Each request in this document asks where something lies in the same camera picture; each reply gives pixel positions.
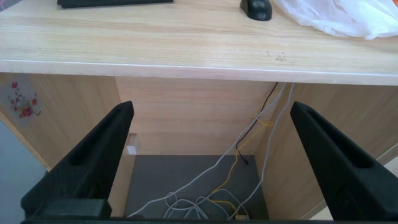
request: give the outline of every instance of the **white plastic bag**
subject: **white plastic bag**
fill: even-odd
[[[301,26],[337,36],[398,35],[398,7],[393,0],[274,0]]]

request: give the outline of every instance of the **black cable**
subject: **black cable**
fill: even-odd
[[[265,102],[264,102],[264,104],[263,104],[263,106],[262,106],[262,108],[261,108],[260,111],[262,111],[262,110],[264,109],[264,107],[266,107],[266,104],[267,104],[267,102],[268,102],[268,99],[269,99],[269,97],[272,95],[272,93],[274,92],[274,90],[275,90],[275,88],[276,88],[277,85],[278,85],[278,83],[275,83],[273,89],[271,90],[271,92],[270,92],[269,95],[267,96],[267,98],[266,98],[266,100],[265,100]],[[241,138],[241,140],[239,140],[239,141],[236,143],[236,145],[235,145],[236,150],[238,150],[238,144],[249,134],[249,132],[250,132],[250,131],[252,130],[252,128],[254,127],[254,125],[256,125],[256,123],[257,123],[257,120],[254,121],[253,125],[249,128],[248,131],[246,131],[246,133],[245,133],[244,136]],[[239,155],[241,156],[241,158],[243,159],[244,163],[249,164],[249,162],[242,156],[241,152],[238,151],[238,153],[239,153]]]

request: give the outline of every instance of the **keyboard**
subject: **keyboard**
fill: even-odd
[[[128,4],[156,4],[173,2],[173,0],[58,0],[64,9],[94,6],[122,6]]]

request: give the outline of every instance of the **wooden panel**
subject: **wooden panel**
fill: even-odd
[[[108,202],[112,207],[112,217],[123,217],[124,215],[124,208],[127,202],[127,195],[129,193],[131,175],[135,160],[136,157],[129,155],[125,146],[108,199]]]
[[[298,25],[277,6],[259,22],[238,0],[84,10],[22,1],[0,14],[0,33],[0,70],[8,72],[175,77],[173,66],[182,78],[205,78],[182,70],[210,67],[216,79],[398,83],[398,37],[335,37]]]
[[[308,218],[309,220],[333,220],[331,213],[329,211],[329,208],[324,208],[320,212],[318,212],[316,215],[311,216]]]
[[[286,89],[273,119],[284,107],[288,92]],[[398,142],[398,87],[296,84],[291,104],[295,100],[317,110],[375,158]],[[323,200],[290,118],[291,104],[275,131],[262,184],[269,216],[274,220],[299,219]],[[269,130],[256,152],[259,170],[268,136]]]
[[[1,74],[0,85],[17,74]],[[29,75],[43,101],[41,114],[19,127],[1,105],[1,119],[50,170],[91,131],[118,103],[113,77]],[[109,203],[112,216],[121,216],[126,204],[134,157],[124,155],[119,163]]]
[[[258,114],[274,83],[116,77],[131,100],[138,154],[223,154]],[[259,139],[242,149],[253,154]]]
[[[387,150],[384,154],[378,157],[377,161],[381,164],[387,164],[391,161],[391,159],[398,156],[398,142],[394,146],[392,146],[389,150]]]

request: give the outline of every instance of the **floor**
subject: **floor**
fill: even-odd
[[[249,161],[246,165],[241,159],[236,164],[230,181],[225,185],[238,200],[245,200],[256,185],[259,183],[254,156],[245,156]],[[168,192],[177,190],[190,182],[205,169],[214,165],[219,156],[137,156],[131,178],[129,195],[127,197],[125,216],[140,209],[146,202],[164,197]],[[229,168],[235,160],[235,156],[226,156],[217,167],[196,180],[191,186],[177,194],[178,198],[195,201],[197,197],[208,195],[214,188],[224,182],[228,176]],[[213,200],[233,199],[224,192],[217,193]],[[233,209],[228,204],[222,204],[223,208],[231,215]],[[244,205],[249,213],[250,219],[267,220],[267,208],[259,188],[253,197]],[[215,205],[206,202],[201,205],[210,219],[225,219],[226,214]],[[138,213],[144,218],[162,218],[167,209],[164,201],[148,205]],[[185,212],[175,212],[171,218],[183,218]],[[188,218],[197,218],[195,212],[190,213]]]
[[[20,223],[25,219],[21,198],[46,170],[2,121],[0,142],[0,223]]]

